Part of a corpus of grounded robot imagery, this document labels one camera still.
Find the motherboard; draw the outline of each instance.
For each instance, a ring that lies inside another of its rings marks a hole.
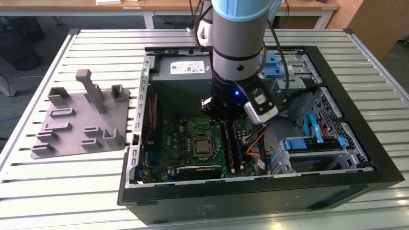
[[[242,121],[235,123],[236,135],[246,135]],[[254,175],[252,159],[244,160],[242,170],[227,167],[220,122],[208,118],[165,120],[159,154],[148,156],[155,182],[184,181]]]

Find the wooden desk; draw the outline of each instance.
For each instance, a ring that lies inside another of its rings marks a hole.
[[[191,6],[188,0],[144,0],[144,18],[145,24],[153,25],[153,16],[167,15],[191,15]],[[314,29],[325,29],[333,13],[340,10],[336,0],[328,3],[320,3],[316,0],[288,0],[290,16],[317,16],[318,20]],[[193,10],[199,0],[192,0]],[[280,6],[277,16],[285,15],[285,2]]]
[[[325,29],[340,9],[334,0],[288,0],[290,16],[318,16],[316,29]],[[192,0],[196,9],[199,0]],[[278,16],[285,14],[282,3]],[[121,4],[96,6],[95,0],[0,0],[0,16],[144,16],[147,29],[153,29],[153,16],[191,15],[189,0],[123,1]]]

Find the white paper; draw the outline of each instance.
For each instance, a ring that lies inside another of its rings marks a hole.
[[[266,169],[266,164],[262,162],[262,160],[258,159],[257,165],[258,165],[258,167],[260,167],[262,170]]]
[[[205,73],[204,61],[175,61],[171,63],[171,74]]]

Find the aluminum slotted table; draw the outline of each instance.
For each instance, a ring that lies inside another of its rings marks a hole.
[[[332,210],[183,223],[175,229],[405,229],[409,96],[353,34],[342,30],[277,32],[282,46],[320,48],[406,181]],[[274,45],[268,31],[265,42]],[[81,30],[67,37],[0,155],[0,229],[145,227],[128,209],[116,205],[125,150],[32,160],[29,148],[51,103],[49,88],[64,86],[69,93],[84,91],[75,79],[77,69],[93,72],[92,79],[101,89],[113,84],[131,89],[128,117],[133,118],[147,46],[193,46],[193,37],[184,30]]]

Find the open pc tower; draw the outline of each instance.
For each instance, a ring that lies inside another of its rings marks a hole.
[[[260,78],[281,112],[264,129],[235,121],[232,134],[200,110],[211,54],[147,49],[119,192],[145,224],[334,208],[404,180],[318,49],[284,47],[284,97],[284,67],[268,50]]]

